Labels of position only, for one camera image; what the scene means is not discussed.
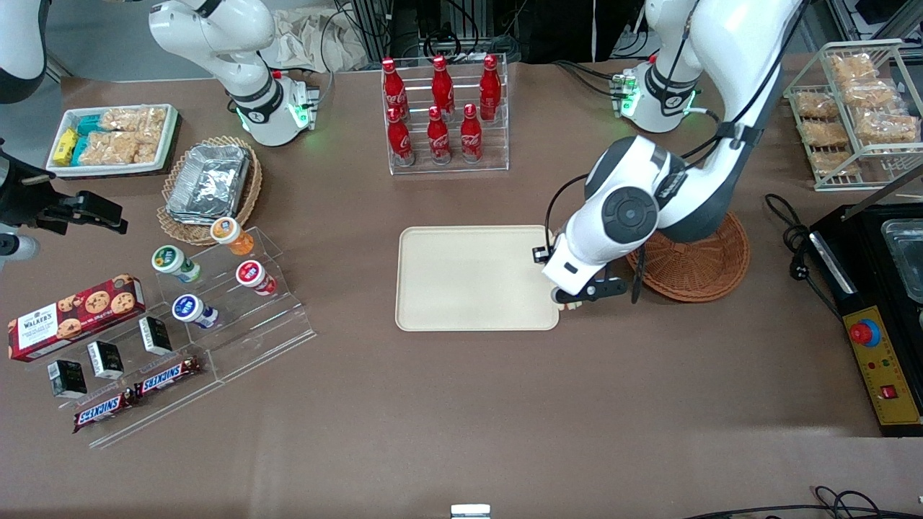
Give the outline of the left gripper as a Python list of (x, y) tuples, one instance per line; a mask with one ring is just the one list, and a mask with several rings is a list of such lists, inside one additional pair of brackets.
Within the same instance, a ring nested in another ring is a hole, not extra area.
[(565, 309), (576, 309), (583, 300), (613, 298), (627, 292), (627, 282), (622, 278), (593, 279), (607, 263), (608, 260), (580, 259), (570, 250), (568, 239), (556, 239), (542, 273), (565, 292)]

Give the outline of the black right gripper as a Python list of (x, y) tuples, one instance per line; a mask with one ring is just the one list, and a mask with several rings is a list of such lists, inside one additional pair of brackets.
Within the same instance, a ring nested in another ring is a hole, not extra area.
[(90, 191), (72, 198), (50, 184), (50, 173), (1, 151), (6, 177), (1, 187), (1, 223), (66, 234), (69, 224), (96, 226), (117, 234), (128, 233), (123, 207)]

